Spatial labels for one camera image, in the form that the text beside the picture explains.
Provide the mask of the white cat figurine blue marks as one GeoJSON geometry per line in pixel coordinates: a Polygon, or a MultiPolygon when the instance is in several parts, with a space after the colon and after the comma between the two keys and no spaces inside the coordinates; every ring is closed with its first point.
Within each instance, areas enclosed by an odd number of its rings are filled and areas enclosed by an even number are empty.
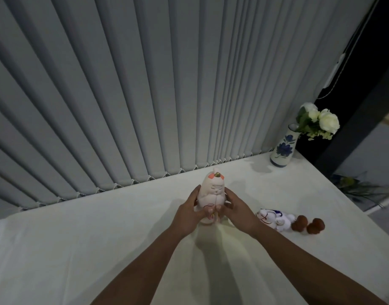
{"type": "Polygon", "coordinates": [[[290,230],[292,223],[297,219],[293,214],[271,209],[260,209],[255,215],[261,222],[278,232],[290,230]]]}

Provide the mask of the white vase blue flower print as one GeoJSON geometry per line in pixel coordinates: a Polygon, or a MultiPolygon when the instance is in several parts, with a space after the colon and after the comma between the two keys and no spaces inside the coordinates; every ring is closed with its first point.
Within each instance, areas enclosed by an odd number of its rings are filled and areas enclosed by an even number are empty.
{"type": "Polygon", "coordinates": [[[299,125],[296,123],[290,124],[285,136],[273,149],[270,155],[270,162],[274,166],[284,168],[289,164],[301,134],[300,132],[297,132],[298,127],[299,125]]]}

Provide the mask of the person's left forearm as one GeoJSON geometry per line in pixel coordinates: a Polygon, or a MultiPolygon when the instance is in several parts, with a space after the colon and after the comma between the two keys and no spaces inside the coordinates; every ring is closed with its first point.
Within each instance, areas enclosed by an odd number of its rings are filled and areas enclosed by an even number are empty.
{"type": "Polygon", "coordinates": [[[188,234],[182,227],[171,225],[91,305],[149,305],[177,245],[188,234]]]}

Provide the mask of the person's left hand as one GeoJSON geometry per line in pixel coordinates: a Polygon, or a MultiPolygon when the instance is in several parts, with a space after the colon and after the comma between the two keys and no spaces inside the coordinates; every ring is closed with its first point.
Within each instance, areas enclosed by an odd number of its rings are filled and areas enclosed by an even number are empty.
{"type": "Polygon", "coordinates": [[[213,207],[201,208],[199,211],[196,211],[195,205],[193,205],[192,191],[187,200],[178,207],[170,225],[170,230],[173,232],[173,235],[182,240],[196,229],[202,219],[208,218],[213,212],[213,207]]]}

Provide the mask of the green potted plant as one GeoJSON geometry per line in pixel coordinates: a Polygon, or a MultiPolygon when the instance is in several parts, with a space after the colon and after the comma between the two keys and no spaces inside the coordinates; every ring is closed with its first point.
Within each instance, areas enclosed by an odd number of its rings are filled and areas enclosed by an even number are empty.
{"type": "Polygon", "coordinates": [[[374,184],[351,176],[333,174],[329,180],[354,204],[366,211],[389,196],[389,186],[374,184]]]}

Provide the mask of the person's right forearm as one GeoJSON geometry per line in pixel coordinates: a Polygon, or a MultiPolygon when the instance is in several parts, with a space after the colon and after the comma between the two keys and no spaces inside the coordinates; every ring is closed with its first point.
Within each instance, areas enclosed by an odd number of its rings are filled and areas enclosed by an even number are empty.
{"type": "Polygon", "coordinates": [[[309,305],[387,305],[350,277],[257,221],[248,231],[309,305]]]}

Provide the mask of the white rose bouquet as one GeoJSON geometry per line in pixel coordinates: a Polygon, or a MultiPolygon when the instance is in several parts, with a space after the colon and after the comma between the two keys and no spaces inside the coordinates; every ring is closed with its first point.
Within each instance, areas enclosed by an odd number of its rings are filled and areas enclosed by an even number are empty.
{"type": "Polygon", "coordinates": [[[296,132],[305,134],[309,141],[317,137],[331,140],[340,128],[337,115],[326,108],[319,111],[317,106],[311,102],[301,105],[296,122],[298,124],[296,132]]]}

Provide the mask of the grey vertical blinds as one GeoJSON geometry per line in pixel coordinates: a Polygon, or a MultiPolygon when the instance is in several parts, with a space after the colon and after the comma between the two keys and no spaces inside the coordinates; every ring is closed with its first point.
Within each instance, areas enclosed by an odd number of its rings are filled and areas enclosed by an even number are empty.
{"type": "Polygon", "coordinates": [[[264,153],[380,0],[0,0],[0,219],[264,153]]]}

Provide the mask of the person's right hand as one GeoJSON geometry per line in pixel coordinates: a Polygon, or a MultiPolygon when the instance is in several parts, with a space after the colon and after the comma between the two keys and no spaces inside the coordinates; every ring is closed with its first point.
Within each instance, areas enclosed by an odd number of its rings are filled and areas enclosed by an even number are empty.
{"type": "Polygon", "coordinates": [[[224,204],[217,205],[216,210],[219,216],[226,216],[238,230],[256,239],[262,223],[249,206],[236,194],[234,203],[234,207],[226,207],[224,204]]]}

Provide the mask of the brown mushroom figurine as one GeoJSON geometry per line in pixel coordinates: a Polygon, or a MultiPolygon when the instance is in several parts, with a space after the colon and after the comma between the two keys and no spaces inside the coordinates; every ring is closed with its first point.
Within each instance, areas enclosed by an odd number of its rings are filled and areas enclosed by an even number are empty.
{"type": "Polygon", "coordinates": [[[324,221],[320,218],[314,218],[314,220],[309,223],[306,227],[306,231],[310,235],[319,234],[321,231],[325,229],[324,221]]]}
{"type": "Polygon", "coordinates": [[[308,224],[308,219],[304,215],[299,215],[291,224],[291,229],[301,233],[307,228],[308,224]]]}

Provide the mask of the white tablecloth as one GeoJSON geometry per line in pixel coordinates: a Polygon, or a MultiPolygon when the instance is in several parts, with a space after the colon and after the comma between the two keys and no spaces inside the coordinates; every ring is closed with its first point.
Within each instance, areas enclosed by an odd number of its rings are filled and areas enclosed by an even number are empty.
{"type": "MultiPolygon", "coordinates": [[[[389,303],[389,235],[301,155],[269,153],[218,166],[256,212],[321,218],[318,235],[289,240],[389,303]]],[[[89,305],[171,223],[211,168],[11,215],[1,222],[0,305],[89,305]]],[[[200,225],[177,246],[154,305],[303,305],[253,238],[227,222],[200,225]]]]}

